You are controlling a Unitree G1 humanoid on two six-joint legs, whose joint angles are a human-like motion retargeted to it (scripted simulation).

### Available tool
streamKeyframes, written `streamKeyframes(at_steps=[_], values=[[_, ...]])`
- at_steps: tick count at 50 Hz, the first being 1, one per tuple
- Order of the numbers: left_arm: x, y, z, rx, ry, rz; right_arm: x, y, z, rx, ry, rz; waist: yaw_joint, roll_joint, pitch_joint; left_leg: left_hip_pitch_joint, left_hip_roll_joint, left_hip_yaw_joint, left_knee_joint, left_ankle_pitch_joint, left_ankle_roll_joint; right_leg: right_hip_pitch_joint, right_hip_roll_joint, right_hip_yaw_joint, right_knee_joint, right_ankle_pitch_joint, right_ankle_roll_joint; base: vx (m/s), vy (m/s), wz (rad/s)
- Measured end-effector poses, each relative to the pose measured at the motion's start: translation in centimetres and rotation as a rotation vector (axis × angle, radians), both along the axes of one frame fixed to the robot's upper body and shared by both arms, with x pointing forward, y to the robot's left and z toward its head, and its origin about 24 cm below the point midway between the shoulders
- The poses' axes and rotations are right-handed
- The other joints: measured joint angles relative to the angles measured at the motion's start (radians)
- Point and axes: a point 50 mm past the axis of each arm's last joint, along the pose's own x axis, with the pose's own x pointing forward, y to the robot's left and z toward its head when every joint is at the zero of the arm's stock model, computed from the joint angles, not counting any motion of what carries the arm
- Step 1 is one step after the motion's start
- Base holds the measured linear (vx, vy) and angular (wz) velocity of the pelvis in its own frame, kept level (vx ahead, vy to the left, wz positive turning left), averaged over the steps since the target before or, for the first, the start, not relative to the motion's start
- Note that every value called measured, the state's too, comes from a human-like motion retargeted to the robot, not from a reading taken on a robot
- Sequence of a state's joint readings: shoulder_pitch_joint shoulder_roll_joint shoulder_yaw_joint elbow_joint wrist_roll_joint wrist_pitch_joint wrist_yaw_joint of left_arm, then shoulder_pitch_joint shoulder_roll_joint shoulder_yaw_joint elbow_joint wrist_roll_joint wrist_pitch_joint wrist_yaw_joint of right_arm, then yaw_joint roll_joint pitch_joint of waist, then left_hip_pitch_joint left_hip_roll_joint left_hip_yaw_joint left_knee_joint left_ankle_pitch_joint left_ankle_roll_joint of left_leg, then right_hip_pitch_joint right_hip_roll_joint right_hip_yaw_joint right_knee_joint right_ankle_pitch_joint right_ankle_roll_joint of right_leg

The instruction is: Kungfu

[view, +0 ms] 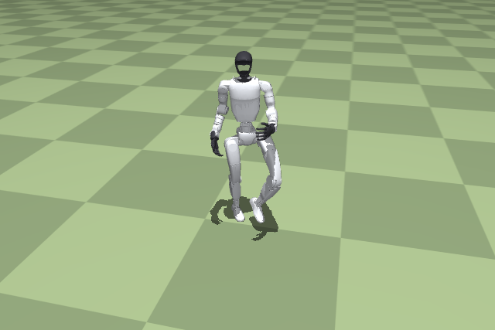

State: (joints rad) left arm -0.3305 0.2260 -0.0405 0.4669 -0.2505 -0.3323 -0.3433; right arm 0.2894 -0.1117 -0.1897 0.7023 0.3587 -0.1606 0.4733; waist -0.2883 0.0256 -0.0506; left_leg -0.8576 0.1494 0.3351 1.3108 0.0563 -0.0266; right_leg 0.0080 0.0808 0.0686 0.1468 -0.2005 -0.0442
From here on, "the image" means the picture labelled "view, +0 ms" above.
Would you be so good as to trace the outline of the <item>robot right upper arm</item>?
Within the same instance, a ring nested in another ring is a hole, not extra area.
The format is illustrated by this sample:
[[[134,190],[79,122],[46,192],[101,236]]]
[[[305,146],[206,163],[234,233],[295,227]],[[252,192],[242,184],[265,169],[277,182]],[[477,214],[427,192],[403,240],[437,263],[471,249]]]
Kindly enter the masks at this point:
[[[230,80],[222,80],[218,87],[218,100],[219,107],[217,109],[218,114],[227,114],[229,107],[227,106],[227,96],[230,86]]]

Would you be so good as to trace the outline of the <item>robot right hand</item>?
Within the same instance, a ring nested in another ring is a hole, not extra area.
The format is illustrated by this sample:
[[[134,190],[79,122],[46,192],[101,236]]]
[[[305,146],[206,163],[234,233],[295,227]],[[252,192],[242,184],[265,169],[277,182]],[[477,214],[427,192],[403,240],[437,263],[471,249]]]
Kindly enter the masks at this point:
[[[215,135],[215,131],[211,131],[211,133],[210,133],[210,140],[211,140],[211,147],[213,149],[213,153],[215,153],[215,155],[218,155],[218,156],[224,156],[224,155],[221,155],[219,153],[218,143],[217,143],[217,141],[219,140],[219,137],[217,137]]]

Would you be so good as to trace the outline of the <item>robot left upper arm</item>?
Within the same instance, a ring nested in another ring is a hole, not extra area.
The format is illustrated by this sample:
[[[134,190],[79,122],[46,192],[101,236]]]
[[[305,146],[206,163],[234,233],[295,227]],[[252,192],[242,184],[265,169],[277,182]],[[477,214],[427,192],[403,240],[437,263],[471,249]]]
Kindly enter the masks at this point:
[[[275,98],[272,90],[272,86],[268,81],[259,80],[260,90],[265,92],[264,98],[267,105],[266,116],[267,118],[271,114],[275,114]]]

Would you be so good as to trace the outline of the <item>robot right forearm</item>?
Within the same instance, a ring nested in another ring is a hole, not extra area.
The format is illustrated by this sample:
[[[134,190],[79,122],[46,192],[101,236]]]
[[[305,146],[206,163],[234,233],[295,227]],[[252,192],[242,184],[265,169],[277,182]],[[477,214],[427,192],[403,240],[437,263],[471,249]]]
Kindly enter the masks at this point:
[[[218,105],[218,107],[219,107],[219,105]],[[218,109],[218,107],[217,107],[217,109]],[[220,135],[220,131],[221,131],[221,128],[222,128],[222,124],[223,124],[224,118],[225,117],[223,115],[218,114],[216,112],[215,121],[213,123],[212,131],[215,131],[215,135],[217,137],[219,137],[219,135]]]

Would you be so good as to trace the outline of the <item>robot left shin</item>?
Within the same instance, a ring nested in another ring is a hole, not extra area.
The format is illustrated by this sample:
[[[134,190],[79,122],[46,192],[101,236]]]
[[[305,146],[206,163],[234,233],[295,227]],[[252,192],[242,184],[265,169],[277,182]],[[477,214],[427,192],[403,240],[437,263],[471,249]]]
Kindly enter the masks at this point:
[[[281,183],[282,183],[282,180],[281,180]],[[281,185],[281,184],[280,184]],[[255,205],[258,207],[265,203],[267,200],[269,200],[279,189],[281,188],[281,186],[277,187],[277,188],[271,188],[267,182],[264,183],[264,185],[262,186],[262,190],[261,190],[261,193],[260,193],[260,196],[257,198],[256,202],[255,202]],[[259,203],[259,204],[258,204]]]

